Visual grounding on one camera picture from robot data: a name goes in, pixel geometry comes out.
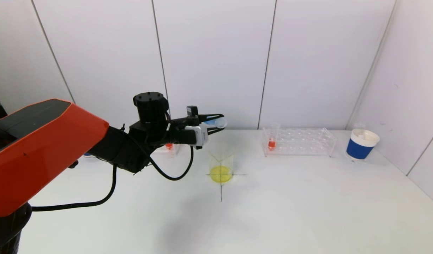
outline small plastic vial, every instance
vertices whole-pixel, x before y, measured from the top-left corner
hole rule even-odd
[[[171,143],[167,143],[166,145],[164,145],[166,147],[166,149],[168,150],[172,150],[173,149],[173,144]]]
[[[270,151],[273,151],[276,148],[276,140],[270,138],[270,140],[268,140],[268,149]]]

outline clear cup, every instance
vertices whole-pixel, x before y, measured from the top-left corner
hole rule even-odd
[[[234,173],[234,150],[224,142],[215,143],[209,150],[210,177],[217,183],[226,183]]]

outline blue and white cup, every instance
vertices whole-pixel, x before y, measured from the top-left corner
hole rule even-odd
[[[353,161],[363,161],[379,142],[379,136],[363,129],[354,129],[348,142],[347,155]]]

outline panel seam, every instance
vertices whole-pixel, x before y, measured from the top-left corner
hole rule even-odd
[[[265,82],[266,82],[266,73],[268,71],[268,61],[270,60],[271,39],[273,38],[273,28],[274,28],[274,19],[276,16],[276,6],[277,6],[277,0],[274,3],[273,22],[271,23],[270,44],[268,45],[268,55],[266,57],[265,76],[263,78],[262,98],[260,100],[260,112],[259,112],[259,120],[257,122],[257,130],[260,127],[260,116],[262,115],[263,95],[265,94]]]
[[[39,25],[41,26],[42,33],[44,34],[44,37],[45,37],[45,39],[47,41],[47,45],[48,45],[48,47],[50,49],[50,52],[52,53],[53,59],[55,60],[56,67],[58,67],[58,70],[60,71],[61,78],[63,79],[64,84],[66,85],[67,91],[68,91],[69,95],[71,96],[72,101],[74,102],[74,104],[76,104],[74,96],[71,93],[71,89],[69,88],[69,85],[67,84],[67,81],[66,81],[66,79],[64,77],[63,71],[60,68],[60,64],[58,63],[58,60],[56,59],[55,53],[53,52],[52,45],[50,45],[50,41],[49,41],[49,39],[47,37],[46,31],[44,29],[44,26],[42,25],[41,18],[39,17],[39,13],[37,12],[36,5],[34,4],[34,0],[31,0],[31,5],[34,8],[34,13],[36,14],[37,21],[39,22]]]

